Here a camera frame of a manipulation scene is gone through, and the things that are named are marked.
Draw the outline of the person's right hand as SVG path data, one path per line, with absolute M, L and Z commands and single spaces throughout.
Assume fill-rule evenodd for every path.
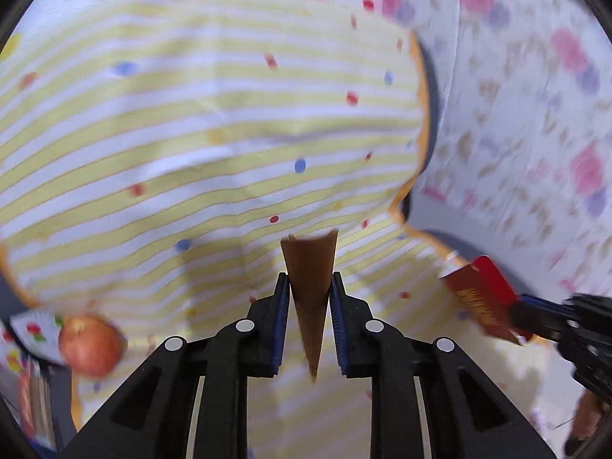
M 609 409 L 610 405 L 593 392 L 589 390 L 583 392 L 571 422 L 571 432 L 564 443 L 565 457 L 571 458 L 577 454 L 581 446 L 596 433 L 599 422 Z

